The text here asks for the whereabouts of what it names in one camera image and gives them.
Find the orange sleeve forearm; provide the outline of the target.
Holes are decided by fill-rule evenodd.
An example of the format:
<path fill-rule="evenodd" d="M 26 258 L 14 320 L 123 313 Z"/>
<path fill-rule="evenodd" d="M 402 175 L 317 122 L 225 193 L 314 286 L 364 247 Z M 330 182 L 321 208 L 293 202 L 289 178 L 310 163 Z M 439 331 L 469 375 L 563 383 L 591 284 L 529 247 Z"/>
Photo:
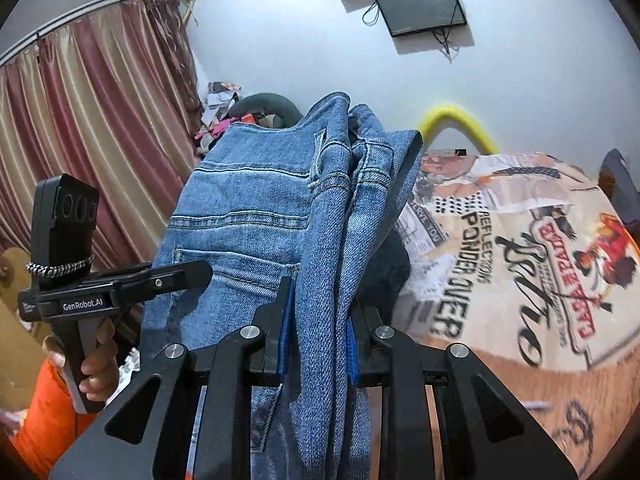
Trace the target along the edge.
<path fill-rule="evenodd" d="M 17 478 L 47 479 L 53 465 L 96 419 L 78 414 L 66 383 L 49 361 L 44 361 L 36 381 L 24 424 L 6 438 L 1 451 L 17 468 Z"/>

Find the person's left hand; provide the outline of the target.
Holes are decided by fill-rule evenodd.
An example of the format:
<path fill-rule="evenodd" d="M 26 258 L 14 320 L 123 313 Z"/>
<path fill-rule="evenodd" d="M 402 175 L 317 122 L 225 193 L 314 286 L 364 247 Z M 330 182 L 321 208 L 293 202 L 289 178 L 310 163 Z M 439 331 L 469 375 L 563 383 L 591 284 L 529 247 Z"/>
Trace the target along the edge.
<path fill-rule="evenodd" d="M 79 390 L 85 393 L 90 401 L 105 402 L 118 387 L 119 371 L 114 333 L 112 321 L 104 318 L 96 331 L 96 348 L 81 364 L 82 374 L 86 378 L 80 383 Z M 52 335 L 43 339 L 42 350 L 58 376 L 62 376 L 66 356 Z"/>

